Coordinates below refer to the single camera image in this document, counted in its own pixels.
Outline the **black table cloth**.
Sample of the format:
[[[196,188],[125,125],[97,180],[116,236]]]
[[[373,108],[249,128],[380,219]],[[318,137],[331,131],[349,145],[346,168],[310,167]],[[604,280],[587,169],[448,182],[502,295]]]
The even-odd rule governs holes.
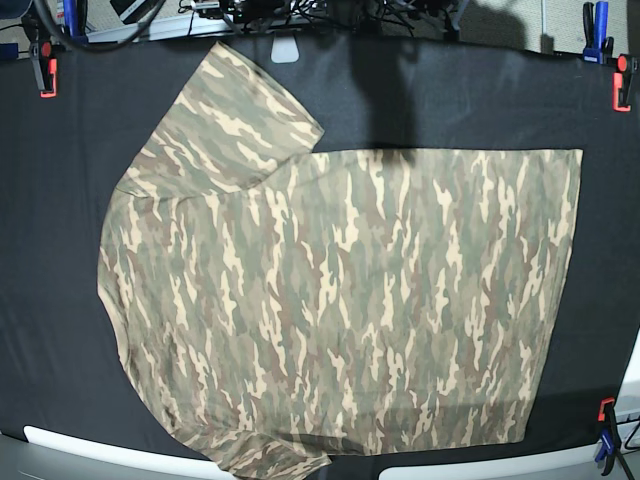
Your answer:
[[[417,39],[304,35],[292,64],[268,37],[235,38],[324,128],[322,151],[580,148],[581,194],[567,282],[525,439],[370,459],[329,479],[581,447],[597,438],[639,329],[639,113],[612,107],[612,75],[574,58]],[[1,67],[1,429],[25,426],[189,457],[144,408],[96,291],[111,192],[208,39],[65,53],[59,92],[39,96],[25,60]]]

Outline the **lower right orange blue clamp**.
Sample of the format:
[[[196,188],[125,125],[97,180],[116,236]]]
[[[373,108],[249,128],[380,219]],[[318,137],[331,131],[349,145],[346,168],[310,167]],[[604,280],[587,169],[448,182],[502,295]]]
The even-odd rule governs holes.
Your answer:
[[[605,398],[601,401],[598,411],[600,447],[594,461],[601,467],[601,475],[603,477],[612,472],[621,446],[614,410],[615,402],[614,397]]]

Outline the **left orange black clamp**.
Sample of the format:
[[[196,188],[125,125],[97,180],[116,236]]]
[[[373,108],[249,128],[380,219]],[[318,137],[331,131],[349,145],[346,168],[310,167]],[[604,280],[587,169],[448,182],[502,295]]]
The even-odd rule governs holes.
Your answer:
[[[41,98],[57,96],[57,59],[50,41],[32,42],[29,58],[34,70],[36,86]]]

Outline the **grey tape patch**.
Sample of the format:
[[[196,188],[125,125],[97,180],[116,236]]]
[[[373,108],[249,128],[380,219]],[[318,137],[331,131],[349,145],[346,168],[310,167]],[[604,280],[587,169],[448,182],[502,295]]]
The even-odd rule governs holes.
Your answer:
[[[293,35],[275,36],[272,42],[270,59],[275,64],[291,64],[299,60],[300,53]]]

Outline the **camouflage t-shirt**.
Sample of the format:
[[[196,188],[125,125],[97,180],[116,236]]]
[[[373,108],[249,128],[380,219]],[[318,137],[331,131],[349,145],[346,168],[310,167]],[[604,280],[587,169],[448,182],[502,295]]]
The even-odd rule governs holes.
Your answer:
[[[215,44],[116,184],[97,291],[178,442],[246,479],[516,443],[572,254],[579,149],[319,153]]]

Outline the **orange black clamp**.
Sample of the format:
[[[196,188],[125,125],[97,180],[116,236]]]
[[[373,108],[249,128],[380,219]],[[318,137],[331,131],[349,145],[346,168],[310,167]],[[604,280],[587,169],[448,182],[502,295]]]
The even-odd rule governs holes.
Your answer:
[[[620,55],[616,60],[616,70],[613,74],[613,109],[617,112],[629,112],[631,82],[636,70],[635,60],[629,55]]]
[[[36,86],[41,98],[57,96],[57,59],[50,41],[32,42],[29,58],[34,70]]]

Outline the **blue clamp top left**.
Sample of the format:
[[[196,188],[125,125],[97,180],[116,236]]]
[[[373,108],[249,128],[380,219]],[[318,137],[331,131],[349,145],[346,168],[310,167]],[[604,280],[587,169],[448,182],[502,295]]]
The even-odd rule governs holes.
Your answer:
[[[57,0],[55,2],[56,23],[74,44],[85,46],[88,43],[86,24],[88,13],[87,0]]]

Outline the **right orange black clamp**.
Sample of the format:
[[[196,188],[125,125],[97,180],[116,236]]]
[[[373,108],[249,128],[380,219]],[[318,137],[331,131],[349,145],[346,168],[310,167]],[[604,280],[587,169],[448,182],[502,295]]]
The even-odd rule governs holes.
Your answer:
[[[620,55],[616,60],[616,70],[613,74],[613,109],[617,112],[629,112],[631,82],[636,70],[635,60],[629,55]]]

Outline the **blue clamp top right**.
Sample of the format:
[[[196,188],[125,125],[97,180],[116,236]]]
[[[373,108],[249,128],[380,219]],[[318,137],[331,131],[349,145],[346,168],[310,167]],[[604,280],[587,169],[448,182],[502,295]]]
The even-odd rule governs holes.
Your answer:
[[[582,59],[586,62],[606,65],[612,56],[614,40],[607,35],[609,3],[607,1],[585,2],[582,21],[585,46]]]

